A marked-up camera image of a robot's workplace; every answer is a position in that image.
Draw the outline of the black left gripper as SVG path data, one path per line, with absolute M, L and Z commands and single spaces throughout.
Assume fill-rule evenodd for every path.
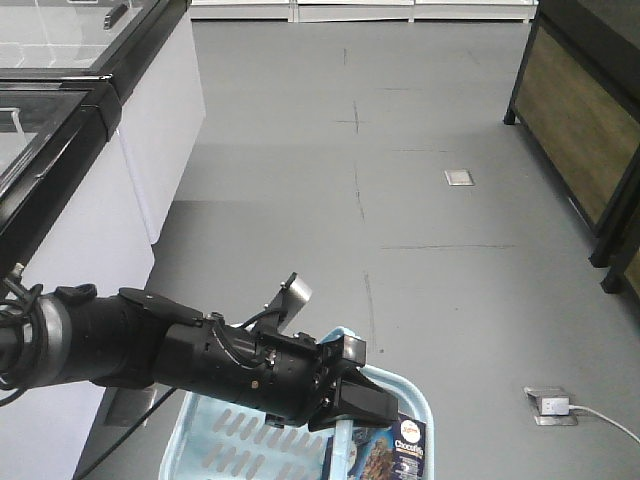
M 365 342 L 352 335 L 317 342 L 213 320 L 172 326 L 152 372 L 159 383 L 261 411 L 275 425 L 386 428 L 398 419 L 398 399 L 360 372 L 365 360 Z

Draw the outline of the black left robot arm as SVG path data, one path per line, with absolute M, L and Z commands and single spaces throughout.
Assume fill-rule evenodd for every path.
M 284 334 L 309 297 L 292 278 L 233 326 L 145 290 L 101 297 L 91 284 L 51 293 L 16 285 L 1 304 L 1 387 L 16 396 L 81 381 L 129 389 L 159 383 L 260 411 L 277 427 L 390 426 L 398 401 L 364 375 L 364 341 Z

